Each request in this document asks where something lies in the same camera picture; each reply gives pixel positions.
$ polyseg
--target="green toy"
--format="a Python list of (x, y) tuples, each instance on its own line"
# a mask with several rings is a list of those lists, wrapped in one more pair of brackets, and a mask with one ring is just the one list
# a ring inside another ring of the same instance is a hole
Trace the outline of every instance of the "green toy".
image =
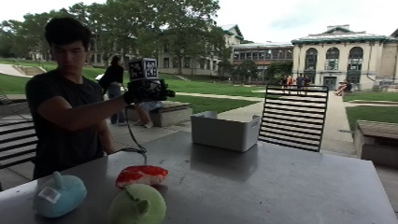
[(160, 224), (166, 217), (166, 202), (160, 192), (144, 184), (126, 186), (108, 211), (112, 224)]

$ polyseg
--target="gray bin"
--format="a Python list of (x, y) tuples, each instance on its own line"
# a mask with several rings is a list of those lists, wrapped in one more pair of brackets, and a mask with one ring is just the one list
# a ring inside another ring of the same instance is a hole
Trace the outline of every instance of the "gray bin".
[(191, 116), (192, 141), (212, 147), (247, 151), (256, 143), (260, 129), (260, 116), (252, 121), (219, 119), (216, 111), (206, 111)]

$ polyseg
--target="arched window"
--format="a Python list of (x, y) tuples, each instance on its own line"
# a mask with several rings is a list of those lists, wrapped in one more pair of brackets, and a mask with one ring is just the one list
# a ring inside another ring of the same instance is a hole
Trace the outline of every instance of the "arched window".
[(349, 55), (349, 68), (351, 71), (361, 71), (363, 69), (363, 61), (364, 61), (364, 50), (360, 47), (355, 47), (351, 49)]
[(304, 76), (309, 76), (313, 83), (316, 77), (317, 56), (319, 56), (319, 51), (315, 48), (308, 49)]
[(319, 56), (319, 51), (315, 48), (308, 49), (305, 70), (311, 70), (311, 71), (316, 70), (317, 56)]
[(340, 58), (339, 48), (331, 48), (327, 52), (325, 70), (339, 69), (339, 58)]
[(348, 80), (352, 83), (361, 82), (361, 70), (364, 61), (364, 49), (355, 47), (351, 49), (349, 64), (348, 64)]

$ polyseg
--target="grass lawn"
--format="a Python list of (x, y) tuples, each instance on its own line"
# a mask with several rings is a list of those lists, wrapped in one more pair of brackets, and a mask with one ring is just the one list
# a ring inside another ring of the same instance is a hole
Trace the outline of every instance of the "grass lawn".
[[(20, 60), (22, 65), (39, 66), (39, 63), (35, 61)], [(0, 63), (14, 64), (14, 60), (3, 59)], [(47, 69), (56, 68), (56, 63), (44, 62)], [(96, 76), (104, 73), (103, 68), (84, 68), (86, 77), (95, 80)], [(160, 74), (160, 77), (166, 79), (170, 89), (179, 92), (190, 93), (204, 93), (204, 94), (217, 94), (217, 95), (232, 95), (232, 96), (253, 96), (264, 97), (264, 93), (252, 92), (264, 90), (264, 87), (244, 87), (233, 86), (228, 83), (213, 82), (208, 76), (203, 78), (196, 78), (196, 80), (186, 81), (179, 79), (175, 75)], [(128, 73), (124, 73), (124, 83), (128, 82)], [(26, 83), (28, 79), (24, 77), (13, 77), (0, 75), (0, 88), (6, 93), (24, 93)]]
[(344, 101), (365, 100), (365, 101), (396, 101), (398, 102), (398, 92), (356, 92), (344, 96)]
[(347, 107), (351, 130), (356, 131), (357, 120), (398, 123), (398, 106), (351, 106)]
[(176, 96), (168, 98), (170, 101), (178, 101), (194, 104), (194, 113), (198, 114), (204, 111), (217, 111), (219, 113), (232, 109), (237, 109), (247, 105), (253, 105), (257, 102), (245, 100), (219, 99), (198, 96)]

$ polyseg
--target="person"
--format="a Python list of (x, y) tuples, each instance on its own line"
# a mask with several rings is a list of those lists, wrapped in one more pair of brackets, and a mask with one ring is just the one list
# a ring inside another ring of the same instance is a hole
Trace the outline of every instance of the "person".
[(351, 91), (352, 89), (352, 84), (351, 82), (345, 79), (344, 83), (340, 85), (337, 91), (335, 92), (336, 95), (343, 96), (344, 91)]
[(288, 88), (288, 77), (287, 77), (287, 75), (283, 77), (281, 85), (283, 85), (283, 89), (284, 89), (284, 93), (285, 93), (285, 89)]
[(136, 99), (127, 91), (104, 101), (100, 85), (83, 76), (91, 31), (79, 21), (51, 19), (46, 39), (58, 67), (26, 86), (38, 135), (34, 179), (116, 152), (106, 119)]
[(288, 89), (289, 89), (289, 94), (291, 94), (291, 88), (293, 87), (295, 83), (296, 83), (295, 75), (288, 76)]
[[(122, 87), (124, 87), (124, 68), (122, 67), (122, 58), (114, 56), (111, 66), (104, 72), (104, 76), (99, 80), (104, 89), (103, 94), (108, 92), (110, 99), (122, 95)], [(119, 111), (111, 116), (111, 124), (127, 125), (124, 111)]]
[(152, 119), (150, 116), (150, 112), (162, 107), (163, 107), (162, 101), (150, 101), (150, 102), (143, 102), (143, 103), (135, 104), (135, 108), (136, 108), (140, 119), (138, 122), (134, 123), (134, 125), (144, 126), (148, 129), (152, 128), (154, 122), (152, 122)]
[(304, 89), (305, 90), (311, 89), (312, 83), (313, 83), (312, 78), (309, 76), (305, 76), (305, 78), (304, 78)]
[(297, 84), (297, 95), (301, 94), (303, 91), (303, 87), (304, 87), (304, 77), (303, 77), (303, 73), (300, 73), (297, 80), (296, 80), (296, 84)]

